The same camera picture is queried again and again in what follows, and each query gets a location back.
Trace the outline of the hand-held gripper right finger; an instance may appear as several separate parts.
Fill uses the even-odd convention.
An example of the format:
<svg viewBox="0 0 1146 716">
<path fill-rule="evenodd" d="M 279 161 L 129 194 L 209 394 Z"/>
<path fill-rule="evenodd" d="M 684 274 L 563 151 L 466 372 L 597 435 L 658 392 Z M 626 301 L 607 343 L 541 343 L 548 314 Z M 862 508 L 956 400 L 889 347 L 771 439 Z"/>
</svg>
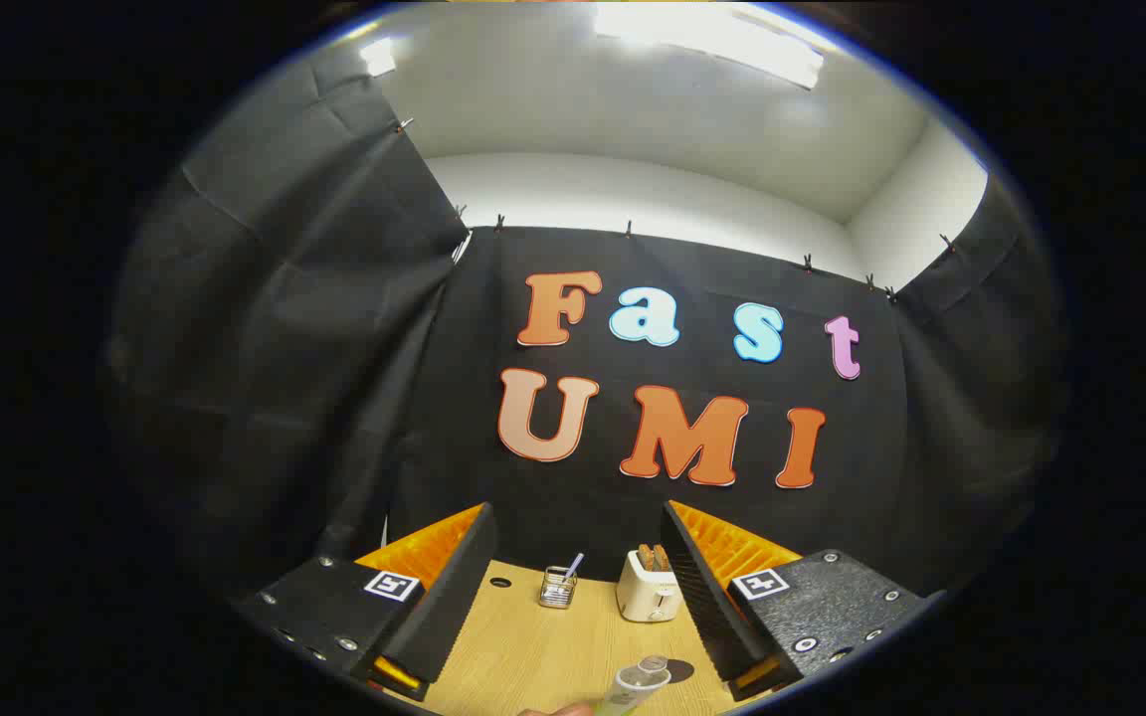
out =
<svg viewBox="0 0 1146 716">
<path fill-rule="evenodd" d="M 733 701 L 829 680 L 933 615 L 918 595 L 838 549 L 796 554 L 723 518 L 669 499 L 661 516 L 688 614 Z"/>
</svg>

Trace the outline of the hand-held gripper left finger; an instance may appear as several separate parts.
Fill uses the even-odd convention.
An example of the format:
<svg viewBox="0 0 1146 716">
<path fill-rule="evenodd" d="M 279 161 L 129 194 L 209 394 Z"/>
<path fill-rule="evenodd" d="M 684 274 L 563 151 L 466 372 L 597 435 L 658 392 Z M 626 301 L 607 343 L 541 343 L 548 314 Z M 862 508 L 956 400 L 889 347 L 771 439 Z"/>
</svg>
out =
<svg viewBox="0 0 1146 716">
<path fill-rule="evenodd" d="M 490 503 L 345 561 L 317 556 L 236 601 L 243 617 L 359 687 L 423 701 L 497 545 Z"/>
</svg>

